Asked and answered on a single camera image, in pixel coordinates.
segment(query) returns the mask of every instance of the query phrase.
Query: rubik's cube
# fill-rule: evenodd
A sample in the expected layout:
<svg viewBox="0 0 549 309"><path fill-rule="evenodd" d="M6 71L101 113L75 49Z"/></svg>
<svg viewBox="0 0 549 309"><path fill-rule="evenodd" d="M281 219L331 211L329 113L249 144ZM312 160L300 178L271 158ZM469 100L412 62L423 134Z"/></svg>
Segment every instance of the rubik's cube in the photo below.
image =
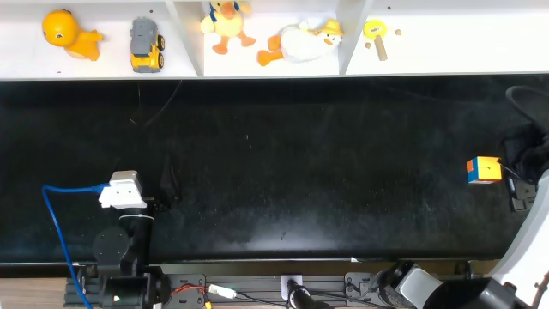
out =
<svg viewBox="0 0 549 309"><path fill-rule="evenodd" d="M499 158L476 157L467 162L469 184L491 184L502 179Z"/></svg>

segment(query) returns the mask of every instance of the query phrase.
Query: toy truck wheel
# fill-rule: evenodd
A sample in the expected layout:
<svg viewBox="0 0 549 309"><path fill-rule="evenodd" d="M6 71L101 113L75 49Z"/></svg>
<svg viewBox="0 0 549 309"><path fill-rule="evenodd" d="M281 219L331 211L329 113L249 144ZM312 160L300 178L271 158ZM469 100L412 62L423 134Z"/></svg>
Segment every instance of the toy truck wheel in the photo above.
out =
<svg viewBox="0 0 549 309"><path fill-rule="evenodd" d="M161 53L158 54L158 67L161 69L164 68L164 55Z"/></svg>
<svg viewBox="0 0 549 309"><path fill-rule="evenodd" d="M158 38L156 39L156 43L157 43L157 46L158 46L158 49L160 49L161 51L164 51L164 49L166 48L166 42L164 41L164 37L161 36L161 35L158 35Z"/></svg>

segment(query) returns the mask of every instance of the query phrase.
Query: blue cable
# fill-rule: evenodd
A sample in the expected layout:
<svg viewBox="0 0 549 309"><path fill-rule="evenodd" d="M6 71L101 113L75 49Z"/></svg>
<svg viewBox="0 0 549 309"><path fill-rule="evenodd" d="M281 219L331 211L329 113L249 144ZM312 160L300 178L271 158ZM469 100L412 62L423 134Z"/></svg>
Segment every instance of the blue cable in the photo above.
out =
<svg viewBox="0 0 549 309"><path fill-rule="evenodd" d="M59 234L59 240L61 241L61 248L63 248L63 253L65 255L65 258L67 259L67 265L69 266L72 280L75 282L76 292L84 302L84 305L86 305L87 309L93 309L93 308L92 308L92 305L89 303L89 301L87 301L86 295L84 295L84 293L82 292L82 288L80 286L80 283L78 282L78 278L76 277L75 269L72 267L72 260L70 259L69 250L67 249L67 244L65 243L65 238L63 237L63 233L61 232L61 227L59 226L59 222L57 222L57 217L55 216L55 213L53 212L53 208L51 207L50 198L48 198L47 192L54 191L58 193L82 193L82 192L101 193L103 189L107 186L109 186L109 184L96 185L96 186L87 187L87 188L74 188L74 189L56 188L50 185L42 186L42 196L44 196L45 205L48 207L48 210L50 210L51 219L53 220L53 224L57 229L57 234Z"/></svg>

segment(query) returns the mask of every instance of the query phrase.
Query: toy truck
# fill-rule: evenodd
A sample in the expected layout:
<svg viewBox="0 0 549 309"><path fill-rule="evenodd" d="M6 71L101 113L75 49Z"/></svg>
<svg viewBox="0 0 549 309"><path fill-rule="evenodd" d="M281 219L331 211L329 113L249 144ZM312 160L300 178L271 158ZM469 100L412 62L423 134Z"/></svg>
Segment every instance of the toy truck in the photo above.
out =
<svg viewBox="0 0 549 309"><path fill-rule="evenodd" d="M166 42L158 34L158 26L154 21L139 17L133 21L131 35L131 66L137 73L156 73L164 67L164 51Z"/></svg>

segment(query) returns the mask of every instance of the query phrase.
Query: black table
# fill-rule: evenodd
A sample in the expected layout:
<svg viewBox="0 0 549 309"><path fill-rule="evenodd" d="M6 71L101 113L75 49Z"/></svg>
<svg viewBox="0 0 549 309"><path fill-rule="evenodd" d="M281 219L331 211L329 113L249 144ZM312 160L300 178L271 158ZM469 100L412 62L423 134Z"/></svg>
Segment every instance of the black table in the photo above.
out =
<svg viewBox="0 0 549 309"><path fill-rule="evenodd" d="M525 121L504 101L545 76L0 84L0 263L61 263L42 185L107 182L131 158L174 159L180 203L152 260L500 258L527 214L466 161ZM544 120L547 107L526 104ZM75 261L116 225L93 194L51 195Z"/></svg>

